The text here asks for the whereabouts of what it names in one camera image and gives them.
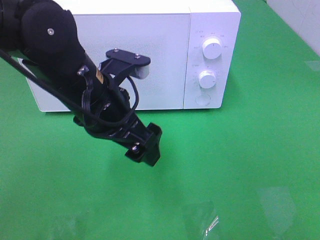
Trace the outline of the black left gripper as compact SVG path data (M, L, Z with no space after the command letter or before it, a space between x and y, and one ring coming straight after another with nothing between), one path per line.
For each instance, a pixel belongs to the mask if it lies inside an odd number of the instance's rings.
M151 122L146 127L151 132L147 142L140 141L138 134L131 136L140 120L130 107L129 94L111 75L102 77L103 83L92 74L72 79L72 99L86 112L74 109L73 122L95 138L128 148L125 156L130 160L153 167L161 157L162 129Z

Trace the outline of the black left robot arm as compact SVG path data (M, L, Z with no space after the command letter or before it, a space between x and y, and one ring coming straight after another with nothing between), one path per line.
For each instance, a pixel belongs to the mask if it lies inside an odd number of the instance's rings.
M97 67L80 44L72 13L52 0L1 1L0 56L59 99L89 135L123 146L134 162L157 163L162 130L141 122L121 87L141 77L149 57L116 48Z

